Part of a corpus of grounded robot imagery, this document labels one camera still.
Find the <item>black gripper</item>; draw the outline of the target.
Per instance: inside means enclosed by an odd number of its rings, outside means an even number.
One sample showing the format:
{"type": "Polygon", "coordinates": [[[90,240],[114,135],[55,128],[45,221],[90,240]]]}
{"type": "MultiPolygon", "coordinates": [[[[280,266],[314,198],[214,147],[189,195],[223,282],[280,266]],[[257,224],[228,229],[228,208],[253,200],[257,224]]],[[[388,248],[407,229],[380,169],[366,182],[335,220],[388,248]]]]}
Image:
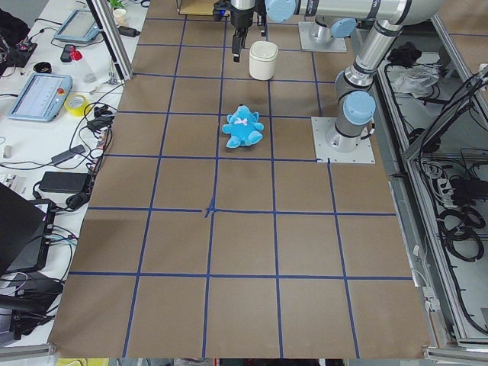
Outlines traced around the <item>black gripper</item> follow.
{"type": "Polygon", "coordinates": [[[265,7],[255,6],[250,9],[230,7],[231,25],[236,29],[232,38],[232,54],[235,63],[240,62],[241,51],[245,47],[247,29],[252,26],[254,13],[258,15],[257,26],[262,37],[267,35],[267,21],[265,7]]]}

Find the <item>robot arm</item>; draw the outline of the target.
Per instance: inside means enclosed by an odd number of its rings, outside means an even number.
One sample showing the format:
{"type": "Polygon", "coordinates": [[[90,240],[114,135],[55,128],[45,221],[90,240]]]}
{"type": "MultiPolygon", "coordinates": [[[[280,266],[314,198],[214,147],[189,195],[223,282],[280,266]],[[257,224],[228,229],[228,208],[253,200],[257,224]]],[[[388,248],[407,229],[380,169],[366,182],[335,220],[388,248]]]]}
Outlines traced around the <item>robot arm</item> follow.
{"type": "Polygon", "coordinates": [[[294,15],[312,17],[313,21],[298,24],[301,49],[341,53],[346,51],[344,39],[352,34],[358,20],[388,17],[383,1],[218,1],[214,4],[214,19],[220,20],[227,11],[235,28],[232,55],[236,63],[253,24],[265,37],[268,20],[283,23],[294,15]]]}
{"type": "Polygon", "coordinates": [[[361,133],[374,116],[376,101],[368,89],[380,62],[406,25],[433,16],[443,1],[299,1],[296,14],[330,18],[373,19],[354,62],[337,75],[338,116],[326,132],[326,142],[340,153],[358,148],[361,133]]]}

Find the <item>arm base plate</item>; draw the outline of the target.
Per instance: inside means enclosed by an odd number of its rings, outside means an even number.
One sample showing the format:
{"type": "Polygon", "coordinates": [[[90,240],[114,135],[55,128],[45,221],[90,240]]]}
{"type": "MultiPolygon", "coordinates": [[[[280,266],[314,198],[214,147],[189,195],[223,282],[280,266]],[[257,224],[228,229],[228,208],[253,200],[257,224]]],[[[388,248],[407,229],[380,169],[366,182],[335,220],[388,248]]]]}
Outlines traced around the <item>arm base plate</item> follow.
{"type": "Polygon", "coordinates": [[[323,53],[345,53],[345,38],[328,27],[315,22],[298,23],[300,47],[303,51],[323,53]]]}
{"type": "Polygon", "coordinates": [[[316,161],[322,163],[374,164],[374,152],[368,129],[357,137],[345,137],[336,131],[335,117],[311,118],[316,161]]]}

